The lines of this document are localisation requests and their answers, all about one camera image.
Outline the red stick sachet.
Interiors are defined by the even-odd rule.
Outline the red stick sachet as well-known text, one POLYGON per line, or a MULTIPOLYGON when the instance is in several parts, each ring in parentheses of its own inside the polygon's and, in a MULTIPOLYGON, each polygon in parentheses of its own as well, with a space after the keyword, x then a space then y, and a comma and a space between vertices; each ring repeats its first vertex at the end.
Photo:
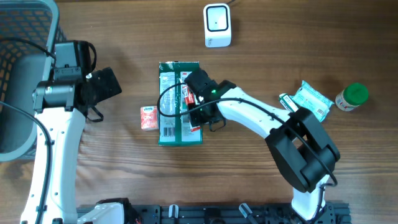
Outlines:
MULTIPOLYGON (((182 110, 181 112, 185 112, 191 109, 194 109, 198 106, 198 102, 195 99, 195 95, 189 90, 187 85, 182 87, 182 110)), ((194 133, 195 131, 201 130, 199 125, 193 125, 192 119, 189 114, 183 115, 183 122, 188 123, 190 127, 190 131, 194 133)))

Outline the green 3M gloves package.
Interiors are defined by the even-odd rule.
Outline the green 3M gloves package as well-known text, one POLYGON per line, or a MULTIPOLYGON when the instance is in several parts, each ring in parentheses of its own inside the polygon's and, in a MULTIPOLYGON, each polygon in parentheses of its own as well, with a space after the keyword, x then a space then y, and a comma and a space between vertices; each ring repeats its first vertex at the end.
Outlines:
POLYGON ((182 87, 174 85, 183 83, 193 71, 198 69, 198 62, 161 62, 159 63, 159 93, 162 95, 158 109, 168 116, 159 117, 159 145, 191 146, 202 143, 202 130, 192 133, 188 123, 183 122, 182 87))

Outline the orange Kleenex tissue pack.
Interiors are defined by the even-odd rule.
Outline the orange Kleenex tissue pack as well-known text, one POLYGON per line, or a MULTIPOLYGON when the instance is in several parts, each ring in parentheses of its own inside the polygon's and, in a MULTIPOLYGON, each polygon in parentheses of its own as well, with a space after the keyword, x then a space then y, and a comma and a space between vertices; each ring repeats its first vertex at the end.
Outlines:
POLYGON ((158 110, 156 106, 141 107, 141 129, 144 131, 156 130, 159 128, 158 110))

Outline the black white small box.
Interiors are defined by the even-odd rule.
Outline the black white small box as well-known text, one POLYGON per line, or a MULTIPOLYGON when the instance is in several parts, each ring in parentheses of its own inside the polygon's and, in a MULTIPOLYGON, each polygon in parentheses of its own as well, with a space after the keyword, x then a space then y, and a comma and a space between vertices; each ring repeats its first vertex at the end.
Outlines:
POLYGON ((279 95, 279 102, 286 110, 289 110, 290 112, 296 112, 299 109, 299 107, 293 102, 291 97, 286 93, 282 93, 279 95))

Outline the mint green wipes pack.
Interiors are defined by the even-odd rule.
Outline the mint green wipes pack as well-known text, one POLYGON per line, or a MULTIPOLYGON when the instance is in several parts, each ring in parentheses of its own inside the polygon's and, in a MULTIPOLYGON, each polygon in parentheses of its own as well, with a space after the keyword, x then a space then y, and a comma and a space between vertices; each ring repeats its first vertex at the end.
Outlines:
POLYGON ((331 106, 334 104, 334 102, 316 91, 304 80, 296 94, 292 96, 292 100, 299 107, 310 110, 319 122, 326 118, 331 106))

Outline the green lid white jar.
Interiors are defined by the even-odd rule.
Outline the green lid white jar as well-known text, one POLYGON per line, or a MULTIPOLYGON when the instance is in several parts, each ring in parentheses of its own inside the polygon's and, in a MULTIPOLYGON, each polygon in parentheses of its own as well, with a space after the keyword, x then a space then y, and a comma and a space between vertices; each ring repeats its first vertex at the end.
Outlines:
POLYGON ((368 89, 361 83, 352 83, 335 98, 336 106, 342 111, 352 111, 369 98, 368 89))

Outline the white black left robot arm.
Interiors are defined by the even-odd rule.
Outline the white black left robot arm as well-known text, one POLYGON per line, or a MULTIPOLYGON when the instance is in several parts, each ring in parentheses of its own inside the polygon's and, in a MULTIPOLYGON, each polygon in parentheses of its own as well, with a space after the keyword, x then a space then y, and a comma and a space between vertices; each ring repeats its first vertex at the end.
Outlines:
POLYGON ((34 100, 37 148, 21 223, 77 222, 76 167, 87 112, 120 93, 109 67, 38 84, 34 100))

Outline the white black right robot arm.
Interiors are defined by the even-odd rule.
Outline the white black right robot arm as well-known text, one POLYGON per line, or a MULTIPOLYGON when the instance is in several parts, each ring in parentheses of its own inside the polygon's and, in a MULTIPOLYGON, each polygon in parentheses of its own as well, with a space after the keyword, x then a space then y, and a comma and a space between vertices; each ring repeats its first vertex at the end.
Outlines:
POLYGON ((324 191, 336 186, 333 175, 340 152, 321 122, 306 108, 296 112, 267 105, 227 80, 187 81, 200 102, 206 122, 235 121, 264 138, 283 178, 293 187, 292 208, 307 223, 315 223, 325 206, 324 191))

